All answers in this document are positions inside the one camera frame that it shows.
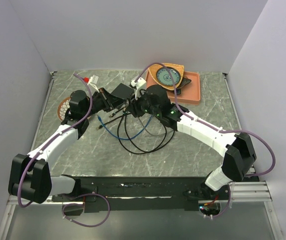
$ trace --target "black plastic part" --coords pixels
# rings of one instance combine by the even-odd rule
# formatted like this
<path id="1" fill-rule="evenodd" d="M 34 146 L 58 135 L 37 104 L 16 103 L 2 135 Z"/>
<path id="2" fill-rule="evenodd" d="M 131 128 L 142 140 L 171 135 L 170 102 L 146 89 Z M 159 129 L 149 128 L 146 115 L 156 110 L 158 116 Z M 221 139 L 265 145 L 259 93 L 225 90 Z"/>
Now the black plastic part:
<path id="1" fill-rule="evenodd" d="M 204 182 L 203 177 L 80 177 L 79 179 L 82 186 L 81 194 L 95 192 L 106 196 L 112 206 L 112 211 L 144 209 L 198 211 L 199 200 L 213 200 L 217 194 L 220 200 L 228 199 L 225 186 L 212 198 L 203 196 L 200 187 Z M 64 196 L 54 196 L 53 201 L 83 202 L 83 198 L 75 200 Z M 99 197 L 87 197 L 85 200 L 86 213 L 95 213 L 106 209 L 106 202 Z"/>
<path id="2" fill-rule="evenodd" d="M 256 154 L 250 136 L 241 133 L 232 145 L 227 146 L 222 171 L 229 179 L 240 182 L 255 160 Z"/>
<path id="3" fill-rule="evenodd" d="M 20 179 L 29 161 L 30 157 L 27 155 L 18 154 L 14 157 L 8 185 L 9 194 L 17 196 Z M 48 162 L 43 159 L 35 161 L 33 174 L 27 174 L 23 182 L 22 198 L 41 204 L 47 199 L 51 190 Z"/>
<path id="4" fill-rule="evenodd" d="M 84 117 L 89 108 L 89 98 L 83 90 L 72 92 L 69 101 L 70 113 L 73 119 L 81 119 Z"/>

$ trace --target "table surface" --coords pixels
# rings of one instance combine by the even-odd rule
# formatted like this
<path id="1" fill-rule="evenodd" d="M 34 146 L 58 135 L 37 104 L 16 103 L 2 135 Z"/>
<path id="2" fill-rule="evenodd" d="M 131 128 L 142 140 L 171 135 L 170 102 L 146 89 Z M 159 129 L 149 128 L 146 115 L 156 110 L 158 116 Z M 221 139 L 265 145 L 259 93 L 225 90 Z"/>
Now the table surface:
<path id="1" fill-rule="evenodd" d="M 57 108 L 60 102 L 69 97 L 75 90 L 86 90 L 85 86 L 75 77 L 97 75 L 97 87 L 104 87 L 111 92 L 119 83 L 129 84 L 139 74 L 136 70 L 85 70 L 58 71 L 53 76 L 45 111 L 37 132 L 35 148 L 49 138 L 60 125 Z M 231 103 L 224 75 L 220 72 L 200 72 L 201 103 L 200 105 L 182 104 L 197 116 L 224 129 L 238 129 L 236 114 Z M 104 122 L 109 121 L 111 113 L 99 112 Z M 142 120 L 146 123 L 149 116 Z M 222 157 L 213 149 L 193 137 L 176 132 L 172 141 L 157 152 L 134 155 L 129 154 L 104 129 L 96 130 L 100 125 L 97 115 L 90 118 L 90 124 L 84 135 L 72 146 L 67 148 L 51 169 L 53 176 L 61 174 L 73 176 L 127 176 L 127 177 L 204 177 L 222 164 Z M 116 133 L 118 121 L 108 125 Z M 128 116 L 128 132 L 136 134 L 142 126 L 137 119 Z M 160 122 L 153 118 L 148 126 L 154 134 L 164 131 Z M 120 136 L 126 137 L 124 127 L 120 128 Z M 145 131 L 134 139 L 136 145 L 151 150 L 161 141 L 161 137 L 150 136 Z M 123 141 L 130 150 L 137 150 L 129 141 Z"/>

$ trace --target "orange tray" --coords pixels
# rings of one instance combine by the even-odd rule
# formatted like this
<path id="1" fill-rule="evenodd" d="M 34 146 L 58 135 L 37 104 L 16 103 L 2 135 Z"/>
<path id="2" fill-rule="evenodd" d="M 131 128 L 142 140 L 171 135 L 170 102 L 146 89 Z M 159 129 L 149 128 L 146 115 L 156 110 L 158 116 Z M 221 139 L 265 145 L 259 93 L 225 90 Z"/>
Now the orange tray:
<path id="1" fill-rule="evenodd" d="M 181 94 L 177 96 L 177 101 L 181 104 L 199 105 L 201 101 L 199 74 L 196 72 L 185 71 L 184 77 L 191 79 L 192 82 L 181 89 Z M 147 87 L 157 84 L 149 72 L 147 72 L 146 75 L 146 82 Z M 171 102 L 175 102 L 174 92 L 167 91 L 167 96 Z"/>

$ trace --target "white panel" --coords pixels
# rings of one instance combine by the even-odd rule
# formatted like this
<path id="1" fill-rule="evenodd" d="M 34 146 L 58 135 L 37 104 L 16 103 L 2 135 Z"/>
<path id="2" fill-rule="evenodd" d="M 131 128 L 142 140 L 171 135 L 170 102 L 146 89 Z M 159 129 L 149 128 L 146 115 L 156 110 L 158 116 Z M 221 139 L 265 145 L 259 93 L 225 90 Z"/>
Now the white panel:
<path id="1" fill-rule="evenodd" d="M 38 148 L 28 153 L 29 157 L 33 158 L 36 153 L 40 151 L 40 149 L 47 144 L 50 139 L 52 139 L 55 135 L 59 134 L 60 132 L 64 131 L 65 129 L 69 128 L 70 126 L 67 124 L 60 125 L 56 132 L 53 133 L 43 144 L 41 144 Z M 64 134 L 57 137 L 44 151 L 42 154 L 38 156 L 38 160 L 44 159 L 48 162 L 49 169 L 51 170 L 52 167 L 55 165 L 59 156 L 71 146 L 76 140 L 78 139 L 78 130 L 72 128 L 65 132 Z"/>
<path id="2" fill-rule="evenodd" d="M 266 139 L 275 152 L 275 169 L 265 179 L 286 239 L 286 0 L 268 1 L 228 82 L 242 127 Z M 271 157 L 264 146 L 254 145 L 261 172 Z"/>
<path id="3" fill-rule="evenodd" d="M 18 16 L 0 0 L 0 223 L 13 157 L 30 151 L 50 74 Z"/>
<path id="4" fill-rule="evenodd" d="M 228 72 L 266 0 L 10 0 L 50 71 Z"/>

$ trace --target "purple cable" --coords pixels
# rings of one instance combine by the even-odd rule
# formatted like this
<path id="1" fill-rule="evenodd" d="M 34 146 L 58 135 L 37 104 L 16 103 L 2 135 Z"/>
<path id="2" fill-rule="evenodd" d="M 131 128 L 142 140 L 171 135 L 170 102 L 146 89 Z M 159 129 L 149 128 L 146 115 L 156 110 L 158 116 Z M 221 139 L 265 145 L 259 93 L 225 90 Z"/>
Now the purple cable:
<path id="1" fill-rule="evenodd" d="M 102 220 L 100 223 L 95 224 L 95 225 L 87 225 L 87 224 L 83 224 L 83 223 L 81 223 L 81 222 L 79 222 L 79 221 L 75 221 L 75 220 L 71 219 L 70 217 L 66 216 L 66 215 L 65 215 L 65 212 L 64 212 L 65 208 L 67 208 L 67 207 L 69 207 L 69 206 L 80 206 L 80 207 L 83 206 L 82 204 L 77 204 L 77 203 L 70 203 L 70 204 L 65 205 L 65 206 L 62 208 L 62 214 L 63 214 L 63 216 L 64 216 L 65 219 L 67 219 L 67 220 L 69 220 L 69 221 L 71 221 L 71 222 L 73 222 L 73 223 L 75 223 L 75 224 L 78 224 L 78 225 L 80 225 L 80 226 L 87 227 L 87 228 L 98 227 L 98 226 L 102 225 L 104 222 L 106 222 L 106 220 L 107 220 L 107 218 L 109 217 L 109 214 L 110 214 L 110 212 L 111 212 L 111 207 L 110 207 L 110 205 L 109 205 L 109 202 L 108 202 L 107 198 L 105 198 L 103 195 L 100 195 L 100 194 L 98 194 L 98 193 L 87 193 L 87 194 L 80 195 L 80 196 L 78 196 L 77 198 L 86 197 L 86 196 L 98 196 L 98 197 L 101 197 L 102 199 L 104 199 L 104 200 L 106 201 L 108 210 L 107 210 L 107 215 L 106 215 L 106 217 L 104 218 L 104 220 Z"/>
<path id="2" fill-rule="evenodd" d="M 204 124 L 205 126 L 217 131 L 218 129 L 200 119 L 197 120 L 199 123 L 201 124 Z M 275 162 L 276 162 L 276 159 L 275 159 L 275 154 L 272 150 L 272 148 L 268 145 L 268 143 L 262 139 L 260 136 L 256 135 L 255 133 L 252 133 L 250 131 L 247 131 L 247 130 L 220 130 L 219 133 L 220 134 L 228 134 L 228 133 L 245 133 L 245 134 L 249 134 L 251 136 L 253 136 L 254 138 L 256 138 L 257 140 L 259 140 L 261 143 L 264 144 L 264 146 L 267 148 L 267 150 L 269 151 L 269 153 L 271 154 L 272 156 L 272 165 L 269 167 L 268 170 L 264 171 L 264 172 L 260 172 L 260 173 L 254 173 L 254 174 L 247 174 L 246 177 L 252 177 L 252 176 L 261 176 L 261 175 L 264 175 L 264 174 L 267 174 L 269 172 L 271 172 L 273 170 L 273 168 L 275 167 Z"/>
<path id="3" fill-rule="evenodd" d="M 138 77 L 135 79 L 135 82 L 138 81 L 138 79 L 144 74 L 144 72 L 150 67 L 153 66 L 155 64 L 161 65 L 162 67 L 164 67 L 166 69 L 166 71 L 168 72 L 168 74 L 170 75 L 171 79 L 172 79 L 172 83 L 173 83 L 173 87 L 174 87 L 174 96 L 175 96 L 175 105 L 177 107 L 177 109 L 185 116 L 187 116 L 188 118 L 194 120 L 194 118 L 190 115 L 188 115 L 187 113 L 183 112 L 183 110 L 180 108 L 180 106 L 178 105 L 178 101 L 177 101 L 177 92 L 176 92 L 176 86 L 175 86 L 175 82 L 174 82 L 174 78 L 172 76 L 171 71 L 167 68 L 167 66 L 165 66 L 164 64 L 160 63 L 160 62 L 153 62 L 150 65 L 148 65 L 146 68 L 144 68 L 144 70 L 141 72 L 141 74 L 138 75 Z"/>
<path id="4" fill-rule="evenodd" d="M 229 203 L 231 202 L 231 188 L 229 187 L 229 185 L 227 185 L 227 191 L 228 191 L 228 201 L 227 201 L 225 208 L 218 215 L 214 215 L 213 218 L 221 216 L 227 210 Z"/>
<path id="5" fill-rule="evenodd" d="M 78 124 L 80 124 L 83 120 L 85 120 L 85 119 L 88 117 L 89 113 L 91 112 L 92 106 L 93 106 L 92 93 L 91 93 L 90 88 L 87 86 L 87 83 L 85 83 L 85 82 L 84 82 L 84 79 L 83 79 L 82 77 L 80 77 L 79 75 L 77 75 L 76 73 L 74 73 L 74 76 L 77 77 L 79 80 L 81 80 L 82 83 L 83 83 L 83 84 L 85 85 L 85 87 L 87 88 L 87 91 L 88 91 L 88 93 L 89 93 L 90 104 L 89 104 L 89 108 L 88 108 L 88 111 L 87 111 L 86 115 L 85 115 L 82 119 L 80 119 L 78 122 L 76 122 L 75 124 L 69 126 L 69 127 L 66 128 L 65 130 L 63 130 L 63 131 L 62 131 L 63 134 L 64 134 L 65 132 L 67 132 L 68 130 L 74 128 L 74 127 L 77 126 Z M 40 151 L 44 151 L 44 150 L 45 150 L 56 138 L 58 138 L 59 136 L 60 136 L 60 134 L 58 133 L 58 134 L 56 134 L 55 136 L 53 136 L 51 139 L 49 139 L 49 141 L 40 149 Z M 20 182 L 19 182 L 17 198 L 18 198 L 18 205 L 19 205 L 20 207 L 22 207 L 22 208 L 26 208 L 26 207 L 28 207 L 28 206 L 32 203 L 32 201 L 30 201 L 30 202 L 27 203 L 26 205 L 24 205 L 24 204 L 22 203 L 22 187 L 23 187 L 23 182 L 24 182 L 24 179 L 25 179 L 25 177 L 26 177 L 26 175 L 27 175 L 28 169 L 29 169 L 30 166 L 33 164 L 34 160 L 39 157 L 39 155 L 40 155 L 40 153 L 37 152 L 37 153 L 35 154 L 35 156 L 32 157 L 32 159 L 29 161 L 29 163 L 27 164 L 26 168 L 25 168 L 24 171 L 23 171 L 21 180 L 20 180 Z"/>

